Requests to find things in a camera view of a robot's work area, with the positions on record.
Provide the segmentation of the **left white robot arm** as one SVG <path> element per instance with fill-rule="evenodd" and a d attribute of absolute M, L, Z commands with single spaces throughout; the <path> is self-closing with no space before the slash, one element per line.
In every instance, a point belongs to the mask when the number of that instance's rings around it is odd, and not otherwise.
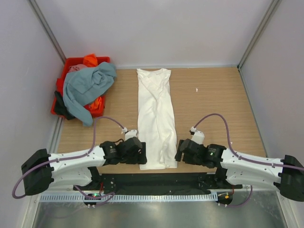
<path fill-rule="evenodd" d="M 137 137 L 120 143 L 105 141 L 93 149 L 63 154 L 50 154 L 40 149 L 21 166 L 25 195 L 66 186 L 96 190 L 101 184 L 98 167 L 146 162 L 146 143 Z"/>

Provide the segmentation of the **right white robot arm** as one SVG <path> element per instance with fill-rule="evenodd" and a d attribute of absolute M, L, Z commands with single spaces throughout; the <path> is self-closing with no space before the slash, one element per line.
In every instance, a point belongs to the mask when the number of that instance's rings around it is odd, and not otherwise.
<path fill-rule="evenodd" d="M 215 168 L 214 182 L 219 188 L 229 184 L 251 185 L 276 190 L 293 201 L 304 200 L 304 167 L 291 155 L 283 159 L 258 157 L 186 139 L 180 140 L 175 160 Z"/>

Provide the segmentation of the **white printed t-shirt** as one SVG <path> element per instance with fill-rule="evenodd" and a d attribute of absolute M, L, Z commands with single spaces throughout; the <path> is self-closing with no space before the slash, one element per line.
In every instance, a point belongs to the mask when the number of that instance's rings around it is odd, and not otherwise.
<path fill-rule="evenodd" d="M 147 162 L 141 170 L 177 168 L 177 134 L 170 94 L 171 71 L 137 69 L 138 138 L 146 143 Z"/>

